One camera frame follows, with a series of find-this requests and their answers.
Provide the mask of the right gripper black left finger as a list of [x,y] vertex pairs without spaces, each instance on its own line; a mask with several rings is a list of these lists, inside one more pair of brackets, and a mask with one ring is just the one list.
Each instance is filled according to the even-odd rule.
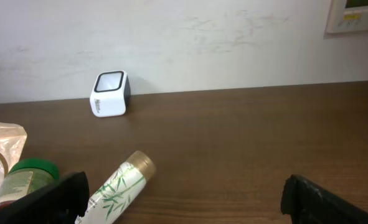
[[71,174],[0,207],[0,224],[74,223],[90,197],[86,173]]

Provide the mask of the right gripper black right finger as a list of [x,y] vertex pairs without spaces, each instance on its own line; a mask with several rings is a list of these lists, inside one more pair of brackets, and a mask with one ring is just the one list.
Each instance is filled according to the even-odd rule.
[[368,213],[301,175],[286,179],[280,209],[292,224],[368,224]]

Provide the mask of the green lidded jar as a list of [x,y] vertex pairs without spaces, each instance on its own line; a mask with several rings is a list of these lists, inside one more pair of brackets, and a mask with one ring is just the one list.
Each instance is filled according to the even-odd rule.
[[1,183],[0,208],[55,182],[59,177],[59,168],[49,160],[29,158],[19,161]]

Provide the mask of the white bamboo print tube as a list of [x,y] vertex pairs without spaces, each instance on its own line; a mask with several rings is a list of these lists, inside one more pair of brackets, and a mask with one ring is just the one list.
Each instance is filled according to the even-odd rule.
[[111,224],[129,207],[155,175],[156,166],[143,152],[134,152],[89,198],[75,224]]

